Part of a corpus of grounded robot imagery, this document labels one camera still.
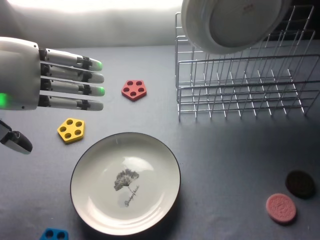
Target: gray flower design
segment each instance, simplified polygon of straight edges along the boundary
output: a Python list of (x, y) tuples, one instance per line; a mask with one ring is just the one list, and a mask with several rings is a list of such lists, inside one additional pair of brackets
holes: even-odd
[(120, 172), (116, 176), (116, 180), (114, 182), (114, 189), (116, 191), (119, 191), (123, 187), (128, 187), (130, 192), (136, 195), (134, 192), (131, 191), (129, 185), (138, 178), (139, 178), (139, 174), (137, 172), (131, 171), (130, 169), (127, 168), (126, 170)]

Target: gray table surface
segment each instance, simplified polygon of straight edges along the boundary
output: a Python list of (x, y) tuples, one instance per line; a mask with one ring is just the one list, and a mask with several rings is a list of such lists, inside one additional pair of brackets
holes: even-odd
[[(71, 240), (315, 240), (320, 239), (320, 197), (292, 196), (285, 178), (294, 169), (320, 185), (320, 102), (307, 118), (252, 113), (194, 115), (178, 121), (174, 47), (66, 49), (103, 62), (106, 94), (100, 112), (38, 108), (1, 111), (0, 118), (33, 143), (30, 155), (0, 145), (0, 239), (37, 240), (48, 228), (68, 230)], [(144, 80), (147, 96), (121, 95), (126, 80)], [(65, 145), (57, 134), (66, 118), (85, 121), (82, 141)], [(156, 226), (129, 237), (96, 232), (78, 217), (70, 179), (81, 155), (95, 142), (121, 132), (139, 132), (164, 142), (181, 170), (180, 194)], [(267, 198), (288, 194), (298, 218), (289, 226), (266, 213)]]

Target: robotic hand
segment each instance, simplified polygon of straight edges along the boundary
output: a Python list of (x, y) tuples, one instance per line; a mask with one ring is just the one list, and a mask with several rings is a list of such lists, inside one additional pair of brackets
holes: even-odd
[[(40, 94), (42, 90), (44, 93), (103, 96), (103, 87), (86, 84), (103, 83), (104, 76), (94, 72), (101, 70), (100, 61), (86, 56), (39, 48), (31, 41), (0, 37), (0, 110), (49, 107), (101, 111), (104, 106), (99, 101)], [(12, 131), (1, 120), (0, 143), (22, 153), (32, 150), (31, 143), (22, 133)]]

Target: plate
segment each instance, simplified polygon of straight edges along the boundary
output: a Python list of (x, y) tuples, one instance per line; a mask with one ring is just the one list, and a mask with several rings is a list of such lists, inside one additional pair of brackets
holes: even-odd
[(93, 229), (132, 235), (158, 223), (180, 189), (178, 162), (154, 137), (134, 132), (106, 137), (76, 164), (70, 183), (72, 204)]
[(291, 0), (183, 0), (181, 24), (189, 41), (211, 54), (242, 51), (268, 36)]

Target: metal wire rack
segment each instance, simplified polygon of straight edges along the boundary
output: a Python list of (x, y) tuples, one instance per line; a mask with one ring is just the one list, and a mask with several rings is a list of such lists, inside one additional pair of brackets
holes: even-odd
[(231, 112), (258, 116), (267, 111), (306, 115), (320, 93), (320, 55), (307, 54), (315, 31), (307, 29), (312, 5), (292, 6), (263, 41), (228, 55), (205, 53), (183, 33), (175, 15), (175, 86), (178, 117), (184, 113)]

